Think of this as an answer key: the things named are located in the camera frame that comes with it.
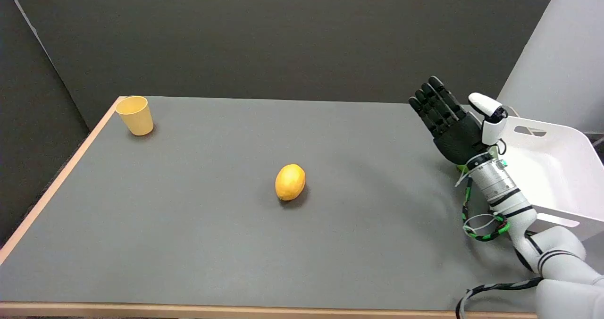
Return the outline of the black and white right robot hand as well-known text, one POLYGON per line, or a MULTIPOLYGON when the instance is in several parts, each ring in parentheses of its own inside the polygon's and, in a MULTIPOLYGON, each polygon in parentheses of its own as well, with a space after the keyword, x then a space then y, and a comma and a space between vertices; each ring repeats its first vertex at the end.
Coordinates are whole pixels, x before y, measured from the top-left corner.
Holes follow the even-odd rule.
POLYGON ((432 136, 440 153, 456 166, 468 170, 494 159, 492 148, 507 150, 503 141, 509 113, 503 104, 479 92, 468 96, 468 104, 482 119, 468 112, 436 76, 430 76, 408 103, 432 136))

